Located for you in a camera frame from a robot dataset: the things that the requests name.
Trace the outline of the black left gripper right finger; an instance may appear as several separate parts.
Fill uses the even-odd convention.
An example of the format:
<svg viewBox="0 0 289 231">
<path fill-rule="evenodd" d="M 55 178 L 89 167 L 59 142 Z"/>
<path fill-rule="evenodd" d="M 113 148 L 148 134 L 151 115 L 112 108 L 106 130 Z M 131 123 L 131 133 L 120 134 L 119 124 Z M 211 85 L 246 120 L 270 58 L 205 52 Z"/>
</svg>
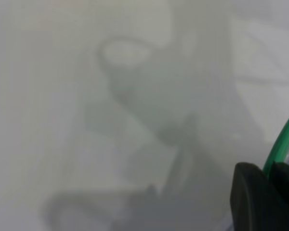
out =
<svg viewBox="0 0 289 231">
<path fill-rule="evenodd" d="M 274 231 L 289 231 L 289 165 L 286 163 L 273 163 L 271 169 L 271 182 L 282 200 L 283 207 L 278 210 L 274 218 Z"/>
</svg>

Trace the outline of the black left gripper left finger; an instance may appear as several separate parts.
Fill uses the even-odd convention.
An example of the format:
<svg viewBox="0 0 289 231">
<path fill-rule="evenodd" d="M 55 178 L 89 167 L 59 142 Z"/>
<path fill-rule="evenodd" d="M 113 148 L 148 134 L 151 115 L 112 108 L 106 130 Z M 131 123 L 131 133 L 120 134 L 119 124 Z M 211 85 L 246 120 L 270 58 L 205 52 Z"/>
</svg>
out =
<svg viewBox="0 0 289 231">
<path fill-rule="evenodd" d="M 270 205 L 274 201 L 269 181 L 250 163 L 235 166 L 230 206 L 236 231 L 268 231 L 273 227 Z"/>
</svg>

